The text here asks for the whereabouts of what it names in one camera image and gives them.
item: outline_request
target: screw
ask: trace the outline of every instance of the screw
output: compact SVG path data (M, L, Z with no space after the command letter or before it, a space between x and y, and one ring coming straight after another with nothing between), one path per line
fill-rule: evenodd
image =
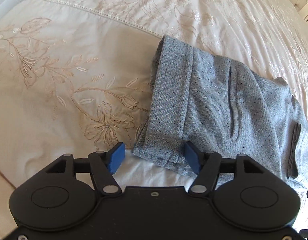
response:
M24 235L18 236L18 240L27 240L27 237Z
M151 196L152 196L152 197L158 197L158 196L159 196L159 193L156 192L156 191L153 191L153 192L151 192Z
M207 188L203 185L195 185L191 187L193 193L204 193L206 190Z
M118 192L118 187L115 185L107 185L103 188L103 191L105 193L113 194L113 193Z

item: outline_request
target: gray speckled fabric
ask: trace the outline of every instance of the gray speckled fabric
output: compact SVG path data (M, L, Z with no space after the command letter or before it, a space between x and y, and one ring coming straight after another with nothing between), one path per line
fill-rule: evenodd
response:
M270 81L241 62L165 36L151 84L151 110L135 155L195 177L182 153L183 142L192 141L226 158L245 153L292 187L303 187L300 179L287 179L287 170L294 127L308 125L282 78ZM219 184L229 178L220 176Z

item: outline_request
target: bed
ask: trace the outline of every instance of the bed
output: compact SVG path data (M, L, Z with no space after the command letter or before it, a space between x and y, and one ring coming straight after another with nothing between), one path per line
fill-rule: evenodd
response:
M150 109L150 66L163 35L244 62L263 77L282 77L308 121L308 24L297 12L305 4L1 0L0 237L15 227L13 189L65 153L86 157L122 141L126 160L115 174L122 188L188 189L193 179L130 151ZM91 185L88 176L78 178ZM306 188L296 190L299 231L308 226L308 199Z

